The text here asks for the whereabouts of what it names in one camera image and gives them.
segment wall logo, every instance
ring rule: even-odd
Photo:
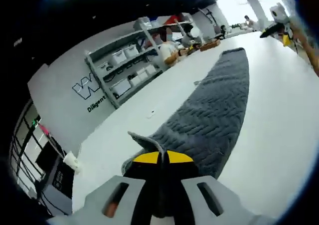
[[[87,100],[91,97],[92,93],[100,89],[99,84],[96,82],[93,73],[81,79],[80,83],[76,83],[72,89],[83,99]]]
[[[99,107],[99,104],[102,103],[102,101],[104,101],[106,99],[105,95],[103,95],[102,98],[100,98],[98,101],[96,101],[95,103],[91,104],[90,107],[88,107],[88,111],[89,113],[95,109]]]

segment shelving unit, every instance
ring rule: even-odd
[[[149,78],[141,82],[139,85],[132,87],[128,91],[126,91],[122,96],[118,98],[118,102],[120,105],[124,104],[129,98],[135,95],[140,89],[150,83],[153,79],[157,78],[159,75],[163,73],[162,70],[158,70],[154,75],[151,75]]]
[[[139,54],[137,54],[137,55],[135,55],[133,57],[128,58],[127,60],[123,61],[119,65],[117,65],[117,66],[113,67],[111,70],[109,70],[108,73],[104,75],[104,77],[110,75],[114,71],[120,69],[123,65],[126,65],[126,64],[130,63],[132,60],[134,60],[134,59],[136,59],[136,58],[138,58],[138,57],[140,57],[140,56],[152,51],[153,49],[155,49],[155,48],[154,47],[148,48],[148,49],[142,51],[141,53],[139,53]]]
[[[134,31],[130,34],[121,36],[117,39],[114,39],[113,41],[105,44],[104,46],[98,48],[95,51],[92,52],[86,52],[86,64],[89,66],[90,71],[93,73],[95,79],[97,80],[98,84],[100,85],[102,91],[105,93],[105,95],[108,97],[110,102],[114,105],[114,107],[117,109],[119,108],[124,102],[126,102],[129,98],[131,98],[135,93],[137,93],[140,89],[142,89],[145,85],[150,83],[154,78],[162,74],[166,70],[166,66],[164,63],[157,64],[159,67],[157,72],[146,80],[142,81],[140,84],[137,86],[132,87],[129,89],[127,92],[125,92],[123,95],[121,95],[119,98],[116,98],[111,91],[111,86],[109,86],[107,83],[109,81],[106,81],[108,77],[110,76],[117,76],[117,72],[120,71],[121,69],[125,68],[128,64],[136,61],[140,57],[144,57],[145,61],[149,61],[147,59],[147,56],[153,51],[156,51],[157,56],[160,55],[160,50],[159,47],[160,45],[157,45],[152,37],[152,34],[158,33],[159,29],[164,27],[164,26],[170,26],[171,30],[173,32],[181,32],[183,35],[185,35],[185,32],[183,30],[183,26],[187,23],[191,23],[189,21],[184,21],[184,22],[177,22],[174,24],[166,24],[166,25],[161,25],[158,27],[153,27],[150,29],[142,29],[142,30],[137,30]],[[146,50],[142,50],[140,47],[138,40],[142,38],[147,38],[151,44],[152,47],[148,48]],[[139,54],[132,56],[128,58],[127,60],[123,61],[122,63],[118,65],[112,65],[112,68],[108,70],[106,73],[101,74],[98,71],[98,68],[101,67],[104,63],[106,63],[109,60],[110,54],[114,53],[117,49],[121,49],[129,44],[135,44],[137,50],[139,51]]]

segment ceiling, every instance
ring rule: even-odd
[[[7,66],[11,87],[6,96],[8,134],[27,100],[27,82],[44,63],[51,64],[61,54],[113,26],[141,16],[161,16],[179,12],[197,12],[215,0],[11,0],[12,25],[7,44],[16,44]]]

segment desk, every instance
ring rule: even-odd
[[[251,33],[254,30],[252,28],[248,28],[248,29],[238,29],[238,28],[234,28],[230,33],[225,34],[225,38],[231,38],[240,34],[247,34],[247,33]]]
[[[148,136],[194,91],[222,51],[243,47],[249,61],[246,115],[219,181],[255,213],[279,217],[307,180],[319,148],[319,79],[295,52],[260,32],[221,41],[195,53],[141,89],[83,143],[83,171],[73,183],[73,211],[86,195],[141,149],[127,131]]]

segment person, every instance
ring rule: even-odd
[[[226,29],[226,26],[224,24],[220,27],[220,32],[223,34],[223,37],[225,39],[225,34],[227,32],[227,29]]]
[[[190,31],[193,29],[194,27],[191,24],[186,24],[184,26],[184,31],[186,33],[186,35],[183,37],[183,39],[181,39],[181,43],[184,47],[190,47],[194,42],[195,43],[199,43],[202,44],[202,41],[200,39],[200,37],[194,37],[192,36],[192,34],[190,33]]]
[[[319,77],[319,57],[316,56],[315,49],[309,45],[307,38],[300,28],[293,23],[290,23],[290,28],[293,31],[293,39],[298,39],[300,41],[301,46],[309,58],[310,64],[314,68],[316,75]]]
[[[187,55],[187,50],[178,50],[177,44],[173,41],[172,31],[169,27],[164,27],[159,30],[159,35],[163,43],[159,51],[165,64],[169,67],[174,66],[178,61],[182,60],[183,56]]]
[[[246,23],[247,23],[248,27],[254,29],[255,31],[259,30],[259,26],[258,26],[257,22],[250,19],[247,15],[245,15],[245,19],[246,19]]]

